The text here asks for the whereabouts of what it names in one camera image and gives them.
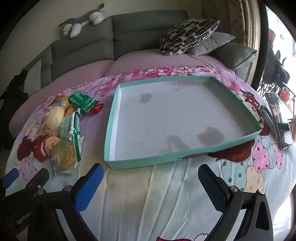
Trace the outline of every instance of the patterned pillow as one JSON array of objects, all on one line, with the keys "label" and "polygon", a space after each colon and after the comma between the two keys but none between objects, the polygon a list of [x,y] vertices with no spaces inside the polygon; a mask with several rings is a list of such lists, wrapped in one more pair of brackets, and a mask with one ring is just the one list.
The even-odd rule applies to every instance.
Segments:
[{"label": "patterned pillow", "polygon": [[218,27],[219,20],[187,19],[169,29],[160,40],[163,55],[184,53],[206,40]]}]

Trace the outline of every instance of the sofa backrest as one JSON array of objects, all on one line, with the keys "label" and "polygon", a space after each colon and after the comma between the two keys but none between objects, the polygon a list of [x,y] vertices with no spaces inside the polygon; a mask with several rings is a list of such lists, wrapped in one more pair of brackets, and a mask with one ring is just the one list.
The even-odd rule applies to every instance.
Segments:
[{"label": "sofa backrest", "polygon": [[107,17],[100,24],[81,29],[71,39],[62,36],[43,50],[24,69],[29,71],[40,59],[41,87],[62,74],[92,62],[112,59],[137,50],[159,48],[167,30],[188,19],[185,10],[144,11]]}]

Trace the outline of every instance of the curtain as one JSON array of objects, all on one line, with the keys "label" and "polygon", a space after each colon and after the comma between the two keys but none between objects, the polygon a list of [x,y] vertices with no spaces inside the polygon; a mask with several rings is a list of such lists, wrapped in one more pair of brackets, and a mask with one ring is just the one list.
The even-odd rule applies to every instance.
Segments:
[{"label": "curtain", "polygon": [[253,47],[251,0],[201,0],[202,18],[217,19],[216,31],[235,36],[235,42]]}]

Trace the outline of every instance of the cartoon print tablecloth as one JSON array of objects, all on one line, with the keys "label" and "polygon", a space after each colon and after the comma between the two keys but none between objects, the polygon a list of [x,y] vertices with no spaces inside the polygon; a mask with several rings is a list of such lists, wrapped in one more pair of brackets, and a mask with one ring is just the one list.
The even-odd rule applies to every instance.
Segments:
[{"label": "cartoon print tablecloth", "polygon": [[[176,75],[206,75],[221,81],[256,117],[262,127],[259,136],[242,145],[189,160],[136,169],[110,169],[103,161],[103,147],[117,85]],[[143,237],[153,241],[204,240],[221,213],[214,209],[198,180],[197,170],[203,163],[207,163],[229,186],[236,185],[248,192],[263,189],[272,216],[295,185],[295,145],[285,151],[279,149],[258,112],[260,105],[267,103],[229,72],[202,66],[139,70],[87,82],[67,89],[63,94],[70,95],[77,89],[104,103],[98,114],[86,114],[81,118],[81,133],[85,138],[79,169],[74,175],[52,177],[46,154],[47,139],[41,136],[39,128],[44,109],[55,97],[52,96],[30,116],[14,143],[6,172],[16,167],[20,177],[7,190],[7,195],[24,188],[42,167],[50,172],[50,180],[44,188],[57,191],[74,184],[95,162],[99,162],[104,165],[105,177],[89,207],[81,213],[98,240],[143,240]],[[236,230],[242,217],[243,213],[239,215]],[[230,240],[235,236],[235,229]]]}]

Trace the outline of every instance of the stuffed animal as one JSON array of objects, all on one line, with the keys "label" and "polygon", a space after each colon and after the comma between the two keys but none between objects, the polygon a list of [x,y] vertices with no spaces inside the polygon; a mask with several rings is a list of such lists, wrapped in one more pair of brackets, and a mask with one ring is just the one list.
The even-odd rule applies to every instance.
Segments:
[{"label": "stuffed animal", "polygon": [[97,25],[104,20],[102,11],[104,10],[105,4],[101,3],[97,9],[91,10],[86,14],[78,18],[69,18],[59,25],[61,30],[64,32],[63,35],[70,33],[70,38],[76,37],[83,26],[90,24]]}]

